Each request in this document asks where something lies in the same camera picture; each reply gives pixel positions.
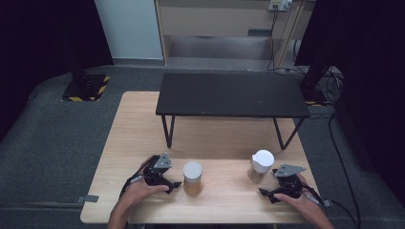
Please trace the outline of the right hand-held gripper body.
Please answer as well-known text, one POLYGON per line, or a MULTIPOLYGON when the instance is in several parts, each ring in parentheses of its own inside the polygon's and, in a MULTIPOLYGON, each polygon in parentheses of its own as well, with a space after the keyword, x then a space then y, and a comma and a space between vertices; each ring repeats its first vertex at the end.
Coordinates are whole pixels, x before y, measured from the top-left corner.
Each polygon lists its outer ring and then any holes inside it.
POLYGON ((304 171, 306 171, 306 168, 302 166, 282 164, 274 172, 280 185, 280 187, 276 189, 276 193, 285 194, 291 198, 299 198, 303 184, 297 175, 304 171))

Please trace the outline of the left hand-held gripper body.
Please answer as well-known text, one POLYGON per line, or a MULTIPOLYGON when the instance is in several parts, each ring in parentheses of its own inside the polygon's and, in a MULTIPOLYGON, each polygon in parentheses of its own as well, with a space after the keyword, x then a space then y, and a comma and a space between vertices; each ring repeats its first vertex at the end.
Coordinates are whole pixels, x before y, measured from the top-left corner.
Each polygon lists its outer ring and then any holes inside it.
POLYGON ((173 187, 174 184, 163 176, 171 167, 172 163, 167 153, 150 156, 146 160, 145 168, 143 169, 145 182, 150 186, 166 185, 173 187))

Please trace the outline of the orange powder jar lid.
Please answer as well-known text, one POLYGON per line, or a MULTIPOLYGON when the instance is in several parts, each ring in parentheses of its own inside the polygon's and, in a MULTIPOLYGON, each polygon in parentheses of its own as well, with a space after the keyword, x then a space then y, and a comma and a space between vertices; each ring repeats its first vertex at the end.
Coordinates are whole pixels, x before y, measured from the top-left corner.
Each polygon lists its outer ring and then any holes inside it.
POLYGON ((183 188, 187 195, 197 196, 203 190, 203 167, 198 161, 189 161, 183 166, 183 188))

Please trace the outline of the powder jar with spout lid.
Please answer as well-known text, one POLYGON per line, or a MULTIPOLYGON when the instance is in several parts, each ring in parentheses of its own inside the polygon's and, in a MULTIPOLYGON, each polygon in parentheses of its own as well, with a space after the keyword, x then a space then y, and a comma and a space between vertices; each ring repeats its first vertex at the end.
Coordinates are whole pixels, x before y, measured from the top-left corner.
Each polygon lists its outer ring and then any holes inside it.
POLYGON ((268 150, 259 150, 251 156, 250 168, 247 171, 249 178, 254 182, 263 180, 274 164, 275 158, 268 150))

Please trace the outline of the black metal shelf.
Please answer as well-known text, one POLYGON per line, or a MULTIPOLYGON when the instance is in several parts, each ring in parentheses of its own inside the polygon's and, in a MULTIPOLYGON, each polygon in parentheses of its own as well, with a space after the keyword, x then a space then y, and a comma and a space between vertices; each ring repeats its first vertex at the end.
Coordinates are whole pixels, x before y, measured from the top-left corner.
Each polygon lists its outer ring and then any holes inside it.
POLYGON ((166 145, 173 141, 178 116, 309 118, 297 80, 291 76, 166 73, 156 115, 166 145))

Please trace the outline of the person's right hand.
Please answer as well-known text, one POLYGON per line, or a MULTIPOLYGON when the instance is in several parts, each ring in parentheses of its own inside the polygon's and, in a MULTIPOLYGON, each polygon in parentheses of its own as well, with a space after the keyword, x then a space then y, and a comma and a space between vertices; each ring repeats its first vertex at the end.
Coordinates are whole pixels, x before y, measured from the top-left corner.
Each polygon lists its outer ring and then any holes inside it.
POLYGON ((302 194, 299 198, 291 198, 285 194, 274 194, 275 198, 283 203, 290 205, 308 222, 315 223, 317 220, 326 218, 324 210, 314 201, 309 199, 313 194, 307 189, 302 189, 302 194))

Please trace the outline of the person's left hand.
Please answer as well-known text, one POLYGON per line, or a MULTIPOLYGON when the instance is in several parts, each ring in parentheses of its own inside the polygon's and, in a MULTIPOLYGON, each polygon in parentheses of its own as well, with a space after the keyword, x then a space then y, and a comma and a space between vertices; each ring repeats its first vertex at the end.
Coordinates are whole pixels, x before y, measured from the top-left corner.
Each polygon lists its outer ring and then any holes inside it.
POLYGON ((136 173, 127 179, 121 189, 118 202, 133 207, 151 195, 168 190, 168 186, 166 185, 148 185, 144 179, 143 169, 144 166, 141 165, 136 173))

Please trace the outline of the striped black stand base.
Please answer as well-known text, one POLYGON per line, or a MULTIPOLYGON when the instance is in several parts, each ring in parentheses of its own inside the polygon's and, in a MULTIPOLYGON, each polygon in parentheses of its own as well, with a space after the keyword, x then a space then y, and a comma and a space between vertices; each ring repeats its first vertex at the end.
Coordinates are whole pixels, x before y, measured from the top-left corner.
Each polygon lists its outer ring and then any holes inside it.
POLYGON ((62 95, 63 101, 98 101, 105 91, 110 77, 105 74, 88 74, 75 53, 67 48, 65 62, 69 66, 72 80, 62 95))

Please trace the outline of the black curtain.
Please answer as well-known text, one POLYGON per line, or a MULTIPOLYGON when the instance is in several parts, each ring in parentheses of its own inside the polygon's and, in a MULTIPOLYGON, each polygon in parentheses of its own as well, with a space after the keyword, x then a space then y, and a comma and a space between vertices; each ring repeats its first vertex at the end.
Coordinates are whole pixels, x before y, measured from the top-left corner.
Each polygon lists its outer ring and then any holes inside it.
POLYGON ((296 63, 343 74, 335 108, 352 150, 405 207, 405 0, 315 0, 296 63))
POLYGON ((0 141, 34 87, 68 73, 111 65, 95 0, 0 0, 0 141))

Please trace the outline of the white panel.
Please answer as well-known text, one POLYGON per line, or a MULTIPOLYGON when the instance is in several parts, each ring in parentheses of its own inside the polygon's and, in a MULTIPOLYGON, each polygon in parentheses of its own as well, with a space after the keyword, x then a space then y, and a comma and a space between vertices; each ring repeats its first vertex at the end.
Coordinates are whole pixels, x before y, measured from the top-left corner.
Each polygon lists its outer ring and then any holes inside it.
POLYGON ((155 0, 95 0, 115 59, 162 60, 155 0))

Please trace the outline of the wooden cabinet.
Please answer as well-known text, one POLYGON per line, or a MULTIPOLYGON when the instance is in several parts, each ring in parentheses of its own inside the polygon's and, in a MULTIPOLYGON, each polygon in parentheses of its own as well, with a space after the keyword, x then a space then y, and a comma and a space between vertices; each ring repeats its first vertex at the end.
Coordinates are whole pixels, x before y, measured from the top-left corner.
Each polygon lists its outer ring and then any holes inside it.
POLYGON ((269 11, 269 0, 155 0, 163 57, 170 36, 248 37, 249 29, 272 30, 272 62, 282 65, 306 0, 288 11, 269 11))

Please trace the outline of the white power outlet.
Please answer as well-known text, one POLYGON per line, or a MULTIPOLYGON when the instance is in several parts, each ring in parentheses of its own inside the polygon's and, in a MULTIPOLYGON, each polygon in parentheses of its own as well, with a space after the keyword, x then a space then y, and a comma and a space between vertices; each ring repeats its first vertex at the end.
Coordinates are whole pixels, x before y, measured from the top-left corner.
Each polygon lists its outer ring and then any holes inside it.
POLYGON ((269 11, 288 11, 292 5, 292 0, 269 0, 269 11))

